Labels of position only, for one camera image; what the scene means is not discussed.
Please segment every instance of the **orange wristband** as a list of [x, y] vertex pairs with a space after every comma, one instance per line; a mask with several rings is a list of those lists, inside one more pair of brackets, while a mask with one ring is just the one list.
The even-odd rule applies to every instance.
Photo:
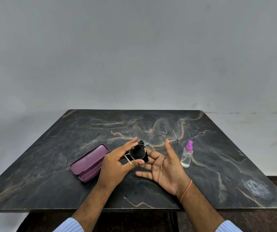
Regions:
[[181, 201], [182, 201], [182, 199], [183, 199], [184, 195], [186, 194], [186, 192], [189, 190], [189, 188], [190, 188], [191, 184], [192, 184], [192, 180], [191, 180], [191, 182], [190, 182], [190, 184], [189, 184], [189, 186], [188, 186], [187, 190], [185, 190], [185, 192], [183, 193], [182, 197], [180, 198], [180, 200], [179, 200], [179, 202], [180, 202], [180, 203], [181, 203]]

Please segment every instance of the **brown floor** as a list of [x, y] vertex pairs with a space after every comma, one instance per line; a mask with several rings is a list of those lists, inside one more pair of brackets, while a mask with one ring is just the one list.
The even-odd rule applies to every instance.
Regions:
[[[270, 177], [277, 186], [277, 177]], [[232, 221], [243, 232], [277, 231], [277, 210], [225, 211], [219, 212], [224, 219]], [[30, 213], [17, 232], [53, 231], [73, 212]], [[178, 213], [179, 231], [192, 232], [193, 226], [185, 213]], [[102, 213], [95, 227], [98, 231], [161, 231], [171, 232], [168, 213]]]

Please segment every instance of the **person's right hand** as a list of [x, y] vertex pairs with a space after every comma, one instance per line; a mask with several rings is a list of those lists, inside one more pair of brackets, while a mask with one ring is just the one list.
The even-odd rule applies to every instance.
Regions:
[[135, 174], [157, 182], [168, 193], [176, 195], [180, 200], [182, 194], [187, 189], [191, 180], [185, 173], [180, 159], [171, 147], [169, 140], [165, 140], [167, 156], [147, 149], [148, 162], [141, 164], [141, 167], [151, 170], [151, 172], [137, 171]]

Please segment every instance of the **eyeglass lens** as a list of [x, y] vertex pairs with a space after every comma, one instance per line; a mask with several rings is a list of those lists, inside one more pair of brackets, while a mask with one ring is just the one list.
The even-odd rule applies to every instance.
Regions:
[[129, 150], [129, 154], [134, 160], [142, 159], [145, 156], [145, 146], [138, 144]]
[[165, 139], [162, 135], [154, 136], [149, 140], [148, 144], [154, 150], [161, 150], [165, 146]]

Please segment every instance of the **shirt cuff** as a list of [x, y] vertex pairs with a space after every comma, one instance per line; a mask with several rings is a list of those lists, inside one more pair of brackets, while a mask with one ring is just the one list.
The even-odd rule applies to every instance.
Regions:
[[82, 226], [74, 218], [68, 218], [53, 232], [84, 232]]
[[225, 221], [216, 229], [215, 232], [242, 232], [237, 226], [230, 221]]

